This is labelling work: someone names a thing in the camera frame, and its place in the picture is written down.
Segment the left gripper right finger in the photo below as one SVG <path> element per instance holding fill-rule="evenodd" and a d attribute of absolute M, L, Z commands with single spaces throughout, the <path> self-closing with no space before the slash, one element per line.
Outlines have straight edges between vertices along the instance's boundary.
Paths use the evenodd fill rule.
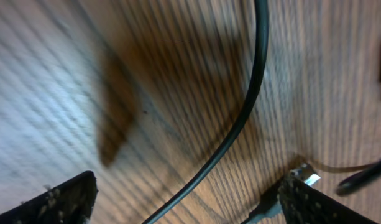
<path fill-rule="evenodd" d="M 282 180 L 278 200 L 287 224 L 375 224 L 292 175 Z"/>

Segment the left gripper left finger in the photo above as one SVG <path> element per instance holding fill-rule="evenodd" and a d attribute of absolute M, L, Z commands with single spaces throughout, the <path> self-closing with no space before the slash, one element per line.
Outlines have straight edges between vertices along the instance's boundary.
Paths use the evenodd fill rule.
<path fill-rule="evenodd" d="M 98 188 L 85 171 L 16 208 L 0 214 L 1 224 L 85 224 L 91 220 Z"/>

